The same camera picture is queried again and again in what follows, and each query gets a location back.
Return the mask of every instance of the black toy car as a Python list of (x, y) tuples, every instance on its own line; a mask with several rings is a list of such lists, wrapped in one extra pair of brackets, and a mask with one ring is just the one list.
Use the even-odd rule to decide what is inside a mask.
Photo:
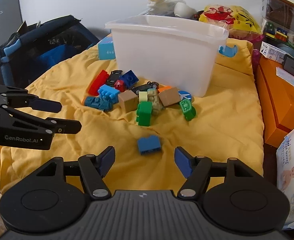
[(119, 77), (123, 74), (122, 70), (114, 70), (110, 73), (109, 78), (106, 81), (106, 85), (113, 87)]
[(150, 82), (148, 81), (147, 84), (144, 84), (139, 87), (133, 87), (131, 88), (131, 91), (134, 92), (136, 95), (139, 95), (140, 91), (147, 91), (149, 88), (156, 88), (158, 89), (159, 84), (157, 82)]

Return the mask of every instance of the refrigerator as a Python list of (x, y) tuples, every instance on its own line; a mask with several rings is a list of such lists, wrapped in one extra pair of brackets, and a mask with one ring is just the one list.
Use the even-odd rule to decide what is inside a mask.
[(0, 0), (0, 46), (22, 25), (19, 0)]

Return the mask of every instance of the blue box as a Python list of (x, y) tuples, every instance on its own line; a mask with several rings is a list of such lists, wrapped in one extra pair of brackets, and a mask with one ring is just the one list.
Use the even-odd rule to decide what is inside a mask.
[(137, 144), (141, 155), (161, 151), (160, 140), (156, 135), (151, 135), (146, 138), (142, 137), (137, 140)]
[(98, 43), (98, 54), (100, 60), (116, 59), (112, 37), (105, 37)]

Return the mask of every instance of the baby picture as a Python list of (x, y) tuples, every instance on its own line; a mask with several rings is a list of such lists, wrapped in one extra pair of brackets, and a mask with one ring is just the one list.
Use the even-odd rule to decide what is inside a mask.
[(290, 181), (293, 178), (294, 178), (294, 166), (290, 171), (289, 170), (283, 171), (283, 173), (280, 176), (280, 180), (282, 182), (282, 190), (285, 190), (289, 186)]

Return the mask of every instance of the black device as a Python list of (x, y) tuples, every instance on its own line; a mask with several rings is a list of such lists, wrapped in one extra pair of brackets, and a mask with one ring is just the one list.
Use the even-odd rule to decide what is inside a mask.
[(138, 86), (138, 87), (132, 87), (130, 90), (134, 92), (136, 95), (139, 95), (140, 91), (147, 91), (149, 88), (159, 88), (159, 84), (157, 82), (150, 82), (148, 81), (147, 84)]
[(286, 54), (283, 58), (282, 67), (285, 71), (294, 76), (294, 58)]
[(119, 79), (119, 77), (123, 74), (122, 70), (114, 70), (110, 73), (107, 81), (106, 81), (106, 85), (110, 86), (110, 87), (114, 87), (114, 84), (116, 83), (116, 81)]
[(79, 121), (42, 119), (15, 109), (21, 107), (58, 113), (62, 105), (29, 94), (26, 89), (0, 85), (0, 145), (49, 150), (55, 133), (76, 134), (81, 129)]
[[(175, 149), (187, 178), (172, 190), (116, 190), (103, 182), (115, 149), (64, 162), (55, 157), (0, 199), (0, 240), (285, 240), (287, 197), (236, 158), (215, 163)], [(80, 176), (84, 194), (66, 183)], [(224, 183), (207, 191), (211, 177)]]

